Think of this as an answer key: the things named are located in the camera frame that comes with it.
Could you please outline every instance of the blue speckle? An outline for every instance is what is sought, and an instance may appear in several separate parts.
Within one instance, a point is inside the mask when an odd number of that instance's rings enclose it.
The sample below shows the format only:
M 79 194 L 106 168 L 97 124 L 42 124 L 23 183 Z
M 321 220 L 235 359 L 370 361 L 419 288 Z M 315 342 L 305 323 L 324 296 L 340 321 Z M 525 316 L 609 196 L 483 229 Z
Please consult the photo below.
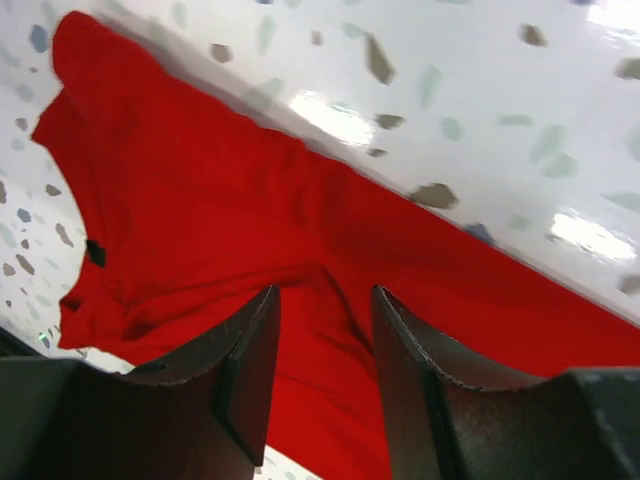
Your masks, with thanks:
M 28 223 L 31 221 L 31 214 L 27 212 L 25 209 L 18 209 L 18 218 L 22 220 L 24 223 Z
M 29 40 L 31 41 L 31 45 L 33 45 L 33 49 L 38 53 L 42 53 L 49 48 L 49 35 L 40 25 L 31 27 Z
M 489 245 L 494 245 L 496 243 L 496 241 L 493 239 L 493 237 L 489 233 L 489 230 L 487 230 L 487 227 L 485 227 L 481 223 L 472 223 L 472 224 L 466 225 L 464 227 L 464 231 L 470 235 L 473 235 L 478 240 L 481 240 L 484 243 L 488 243 Z
M 38 338 L 40 339 L 40 341 L 44 344 L 44 346 L 46 348 L 51 347 L 51 342 L 47 338 L 47 334 L 46 333 L 40 332 L 40 335 L 38 335 Z

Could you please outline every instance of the white floor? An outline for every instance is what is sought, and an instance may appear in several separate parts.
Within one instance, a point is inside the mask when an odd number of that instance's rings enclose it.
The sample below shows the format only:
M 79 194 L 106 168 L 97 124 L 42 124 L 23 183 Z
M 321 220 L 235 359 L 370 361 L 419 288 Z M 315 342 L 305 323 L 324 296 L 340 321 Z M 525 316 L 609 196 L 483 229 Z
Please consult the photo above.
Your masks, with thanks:
M 0 0 L 0 325 L 43 353 L 85 233 L 29 133 L 73 8 L 640 324 L 637 0 Z

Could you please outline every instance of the red fabric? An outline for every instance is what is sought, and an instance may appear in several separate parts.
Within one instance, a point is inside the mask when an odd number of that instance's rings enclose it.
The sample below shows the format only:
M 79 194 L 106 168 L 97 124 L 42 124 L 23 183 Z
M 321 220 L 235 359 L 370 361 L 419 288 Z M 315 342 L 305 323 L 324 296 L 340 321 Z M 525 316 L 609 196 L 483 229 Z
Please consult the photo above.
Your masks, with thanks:
M 390 477 L 369 296 L 512 367 L 638 365 L 640 330 L 356 174 L 167 76 L 71 13 L 53 41 L 64 89 L 33 134 L 107 266 L 62 302 L 65 348 L 134 364 L 282 287 L 269 443 L 328 479 Z

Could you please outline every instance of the gray speckle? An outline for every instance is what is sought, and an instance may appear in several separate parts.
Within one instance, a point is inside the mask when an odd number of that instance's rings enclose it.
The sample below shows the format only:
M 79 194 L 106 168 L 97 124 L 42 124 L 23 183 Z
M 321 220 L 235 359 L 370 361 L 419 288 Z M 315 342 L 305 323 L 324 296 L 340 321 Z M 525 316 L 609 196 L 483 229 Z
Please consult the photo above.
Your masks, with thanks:
M 18 254 L 16 255 L 16 260 L 18 260 L 18 263 L 20 264 L 22 269 L 25 272 L 27 272 L 29 275 L 33 275 L 34 273 L 36 273 L 35 269 L 33 268 L 33 265 L 31 265 L 24 256 Z
M 373 158 L 384 157 L 388 152 L 381 148 L 370 148 L 367 150 L 367 155 Z
M 29 41 L 33 49 L 38 53 L 43 53 L 49 48 L 49 35 L 41 25 L 31 27 Z
M 4 265 L 2 265 L 2 272 L 4 273 L 5 277 L 12 277 L 16 274 L 16 269 L 8 263 L 5 263 Z
M 389 85 L 396 74 L 395 68 L 372 34 L 367 34 L 367 68 L 384 85 Z
M 31 87 L 29 85 L 21 83 L 16 87 L 16 93 L 18 94 L 18 97 L 20 97 L 20 100 L 22 100 L 23 102 L 28 103 L 33 100 L 33 90 L 31 90 Z
M 69 235 L 67 235 L 67 230 L 64 228 L 64 225 L 56 223 L 56 233 L 60 236 L 60 240 L 62 240 L 62 243 L 73 247 L 73 242 L 69 238 Z
M 467 225 L 464 227 L 464 231 L 489 245 L 494 245 L 496 243 L 494 238 L 489 233 L 487 227 L 485 227 L 482 223 L 473 223 Z
M 24 142 L 19 138 L 14 138 L 13 140 L 11 140 L 11 150 L 21 152 L 22 150 L 24 150 Z
M 62 192 L 58 189 L 58 187 L 55 187 L 51 184 L 47 184 L 47 186 L 45 187 L 45 192 L 47 192 L 47 195 L 51 196 L 51 197 L 57 197 L 58 195 L 60 195 Z
M 9 248 L 15 248 L 18 246 L 16 239 L 13 236 L 13 232 L 4 223 L 0 223 L 0 238 L 4 240 L 4 243 L 6 243 Z
M 43 307 L 50 307 L 51 306 L 51 302 L 49 300 L 47 300 L 46 298 L 44 298 L 42 295 L 36 295 L 36 300 Z
M 391 130 L 402 125 L 405 119 L 398 115 L 383 114 L 376 115 L 375 122 L 385 130 Z
M 626 295 L 640 292 L 640 275 L 625 275 L 618 284 L 618 290 Z
M 27 212 L 24 208 L 19 208 L 16 212 L 16 215 L 18 215 L 18 218 L 24 223 L 29 223 L 31 221 L 31 214 L 29 214 L 29 212 Z
M 56 270 L 58 269 L 58 264 L 53 260 L 51 260 L 50 258 L 45 257 L 44 261 L 47 262 L 49 265 L 51 265 L 52 268 L 55 268 Z
M 231 49 L 219 43 L 211 45 L 211 56 L 220 63 L 227 63 L 233 59 Z
M 520 39 L 529 45 L 533 45 L 534 47 L 547 47 L 549 46 L 549 42 L 542 33 L 540 27 L 536 27 L 535 25 L 522 25 L 520 27 Z
M 311 45 L 316 45 L 318 47 L 322 46 L 324 40 L 322 38 L 322 33 L 318 30 L 313 30 L 311 32 Z
M 409 200 L 420 205 L 432 208 L 449 210 L 459 203 L 451 188 L 443 183 L 432 183 L 419 186 L 410 196 Z
M 616 71 L 616 76 L 625 80 L 640 80 L 640 58 L 625 58 Z
M 29 128 L 29 125 L 27 123 L 27 119 L 26 118 L 16 118 L 16 126 L 22 130 L 23 132 L 27 131 L 27 128 Z

